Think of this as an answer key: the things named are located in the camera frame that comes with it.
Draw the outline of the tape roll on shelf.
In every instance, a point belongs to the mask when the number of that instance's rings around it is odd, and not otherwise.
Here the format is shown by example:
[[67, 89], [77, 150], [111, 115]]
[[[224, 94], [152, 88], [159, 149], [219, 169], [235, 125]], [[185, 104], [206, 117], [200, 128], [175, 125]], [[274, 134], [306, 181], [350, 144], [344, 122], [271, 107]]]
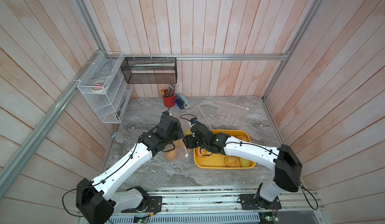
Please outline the tape roll on shelf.
[[106, 79], [99, 79], [90, 84], [90, 91], [92, 93], [102, 93], [107, 91], [109, 83]]

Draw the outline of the black mesh wall basket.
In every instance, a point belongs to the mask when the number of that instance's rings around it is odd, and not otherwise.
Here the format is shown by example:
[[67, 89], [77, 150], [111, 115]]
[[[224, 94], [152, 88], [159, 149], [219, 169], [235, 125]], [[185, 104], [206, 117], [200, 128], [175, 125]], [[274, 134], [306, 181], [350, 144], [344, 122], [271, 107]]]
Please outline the black mesh wall basket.
[[125, 57], [120, 69], [128, 84], [177, 83], [176, 59], [171, 57]]

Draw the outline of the light blue stapler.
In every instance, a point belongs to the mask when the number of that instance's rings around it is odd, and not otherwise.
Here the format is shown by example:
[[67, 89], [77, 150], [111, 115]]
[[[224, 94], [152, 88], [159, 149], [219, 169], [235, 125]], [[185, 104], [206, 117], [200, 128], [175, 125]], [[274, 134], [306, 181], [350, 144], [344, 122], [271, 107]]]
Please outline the light blue stapler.
[[185, 95], [183, 95], [182, 93], [178, 93], [177, 94], [184, 102], [184, 108], [189, 108], [189, 101], [187, 99], [187, 97]]

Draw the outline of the coloured pencils bunch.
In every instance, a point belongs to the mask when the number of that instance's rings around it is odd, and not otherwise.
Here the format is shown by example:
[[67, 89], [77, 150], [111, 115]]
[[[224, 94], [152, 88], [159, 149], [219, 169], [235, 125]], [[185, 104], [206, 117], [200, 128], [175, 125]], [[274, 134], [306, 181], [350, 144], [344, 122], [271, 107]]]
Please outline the coloured pencils bunch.
[[170, 83], [166, 89], [161, 91], [162, 96], [165, 98], [170, 98], [170, 97], [174, 96], [174, 93], [175, 93], [175, 84], [174, 83]]

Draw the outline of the clear zipper bag pink zip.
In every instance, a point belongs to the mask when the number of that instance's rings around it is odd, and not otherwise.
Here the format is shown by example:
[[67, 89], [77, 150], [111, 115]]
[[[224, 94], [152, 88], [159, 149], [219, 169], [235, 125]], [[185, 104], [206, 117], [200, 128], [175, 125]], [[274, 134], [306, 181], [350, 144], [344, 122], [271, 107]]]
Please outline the clear zipper bag pink zip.
[[[184, 122], [181, 124], [181, 128], [182, 128], [183, 134], [188, 135], [188, 131], [190, 130], [190, 124], [188, 122]], [[179, 139], [179, 140], [173, 142], [175, 149], [177, 149], [177, 156], [176, 156], [175, 160], [173, 160], [171, 162], [184, 160], [186, 158], [193, 156], [193, 151], [191, 149], [186, 149], [182, 139]]]

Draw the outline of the red metal pencil bucket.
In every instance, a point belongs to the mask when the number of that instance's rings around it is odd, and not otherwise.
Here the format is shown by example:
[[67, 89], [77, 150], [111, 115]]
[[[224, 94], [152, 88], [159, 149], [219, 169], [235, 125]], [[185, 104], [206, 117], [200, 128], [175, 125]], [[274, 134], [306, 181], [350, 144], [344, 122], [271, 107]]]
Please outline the red metal pencil bucket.
[[175, 106], [175, 95], [169, 97], [163, 96], [163, 103], [165, 107], [172, 108], [173, 106]]

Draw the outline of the yellow plastic tray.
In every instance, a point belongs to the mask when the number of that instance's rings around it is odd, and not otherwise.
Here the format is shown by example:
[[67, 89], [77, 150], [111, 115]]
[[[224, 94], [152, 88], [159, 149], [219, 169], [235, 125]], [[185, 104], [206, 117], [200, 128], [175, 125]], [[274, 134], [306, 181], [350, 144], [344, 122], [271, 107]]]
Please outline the yellow plastic tray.
[[[249, 139], [249, 142], [251, 142], [250, 136], [242, 130], [212, 130], [214, 134], [217, 133], [225, 133], [229, 134], [231, 136], [238, 136], [242, 135], [245, 136]], [[251, 162], [251, 166], [247, 168], [242, 168], [242, 167], [226, 167], [224, 163], [224, 158], [227, 157], [221, 154], [212, 154], [210, 156], [205, 156], [203, 158], [197, 157], [196, 152], [194, 150], [194, 162], [198, 168], [201, 169], [221, 169], [221, 170], [248, 170], [248, 169], [253, 169], [256, 165], [256, 163]]]

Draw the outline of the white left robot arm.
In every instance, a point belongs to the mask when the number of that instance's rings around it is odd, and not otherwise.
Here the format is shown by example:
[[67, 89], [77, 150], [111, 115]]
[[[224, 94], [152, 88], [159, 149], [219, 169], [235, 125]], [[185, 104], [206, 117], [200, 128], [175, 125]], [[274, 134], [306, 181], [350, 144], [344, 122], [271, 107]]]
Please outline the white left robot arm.
[[139, 167], [182, 138], [179, 120], [164, 114], [160, 123], [141, 134], [134, 147], [107, 171], [92, 180], [80, 181], [76, 188], [76, 207], [88, 223], [104, 224], [113, 214], [126, 210], [147, 212], [149, 195], [143, 188], [118, 189]]

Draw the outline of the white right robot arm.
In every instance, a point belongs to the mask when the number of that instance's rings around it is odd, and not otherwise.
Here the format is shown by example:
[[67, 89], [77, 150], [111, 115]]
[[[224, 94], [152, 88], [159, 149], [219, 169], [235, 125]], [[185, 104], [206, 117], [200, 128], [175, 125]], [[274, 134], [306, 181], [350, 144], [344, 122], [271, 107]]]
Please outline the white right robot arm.
[[255, 195], [241, 195], [243, 209], [247, 203], [258, 209], [279, 210], [282, 208], [279, 195], [285, 191], [298, 192], [301, 183], [302, 164], [294, 151], [288, 145], [267, 147], [243, 141], [229, 134], [213, 133], [205, 124], [196, 118], [189, 121], [191, 134], [183, 138], [188, 149], [206, 151], [204, 157], [214, 154], [225, 157], [237, 157], [260, 164], [274, 171], [274, 176], [258, 186]]

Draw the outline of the potato in tray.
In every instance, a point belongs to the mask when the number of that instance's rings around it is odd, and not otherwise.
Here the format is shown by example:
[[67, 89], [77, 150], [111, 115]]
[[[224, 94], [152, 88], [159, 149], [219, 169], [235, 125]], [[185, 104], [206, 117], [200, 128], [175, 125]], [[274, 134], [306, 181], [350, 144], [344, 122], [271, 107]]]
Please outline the potato in tray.
[[240, 158], [239, 157], [239, 162], [240, 162], [240, 166], [242, 168], [247, 168], [247, 167], [250, 167], [251, 166], [251, 161], [247, 160], [247, 159], [244, 159], [244, 158]]
[[200, 158], [203, 158], [207, 155], [206, 150], [202, 149], [202, 148], [196, 148], [195, 152], [196, 152], [197, 157], [200, 157]]
[[234, 157], [234, 156], [225, 157], [224, 163], [225, 163], [226, 167], [235, 167], [235, 168], [241, 167], [239, 158]]
[[245, 136], [242, 136], [242, 135], [238, 135], [238, 136], [236, 136], [236, 138], [243, 141], [243, 142], [249, 142], [249, 139]]

